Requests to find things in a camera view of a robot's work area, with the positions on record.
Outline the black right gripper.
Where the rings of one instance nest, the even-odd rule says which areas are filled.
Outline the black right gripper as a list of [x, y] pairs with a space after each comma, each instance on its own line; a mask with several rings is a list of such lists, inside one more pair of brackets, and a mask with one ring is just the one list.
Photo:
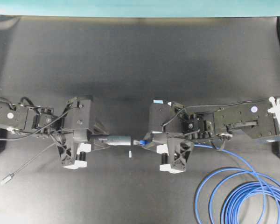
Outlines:
[[168, 138], [184, 139], [179, 111], [184, 106], [177, 102], [152, 103], [149, 107], [148, 132], [144, 137], [144, 149], [156, 149], [167, 143]]

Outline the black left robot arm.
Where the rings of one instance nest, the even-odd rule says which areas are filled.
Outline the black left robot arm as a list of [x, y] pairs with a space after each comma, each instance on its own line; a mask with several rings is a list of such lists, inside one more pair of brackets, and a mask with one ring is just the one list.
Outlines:
[[0, 97], [0, 129], [16, 134], [13, 141], [52, 136], [62, 145], [70, 140], [88, 142], [91, 136], [109, 134], [97, 118], [92, 96], [67, 100], [61, 115], [55, 115], [52, 107], [34, 105], [27, 97], [17, 104]]

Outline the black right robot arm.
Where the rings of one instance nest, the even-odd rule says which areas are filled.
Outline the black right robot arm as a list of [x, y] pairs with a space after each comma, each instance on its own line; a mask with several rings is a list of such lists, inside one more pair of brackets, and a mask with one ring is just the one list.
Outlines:
[[227, 105], [185, 106], [171, 101], [155, 100], [149, 110], [148, 133], [141, 140], [129, 136], [101, 135], [94, 137], [91, 149], [109, 146], [141, 146], [158, 154], [169, 153], [168, 140], [181, 139], [181, 150], [187, 141], [212, 145], [224, 144], [241, 130], [260, 142], [280, 141], [280, 97], [269, 97]]

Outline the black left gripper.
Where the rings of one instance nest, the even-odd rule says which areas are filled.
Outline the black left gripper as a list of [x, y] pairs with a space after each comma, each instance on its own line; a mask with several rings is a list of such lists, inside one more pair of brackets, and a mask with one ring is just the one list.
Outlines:
[[[73, 133], [75, 142], [87, 142], [93, 135], [110, 135], [110, 132], [98, 119], [94, 119], [93, 97], [84, 95], [66, 101], [61, 130]], [[92, 136], [90, 138], [91, 151], [110, 148], [108, 138]]]

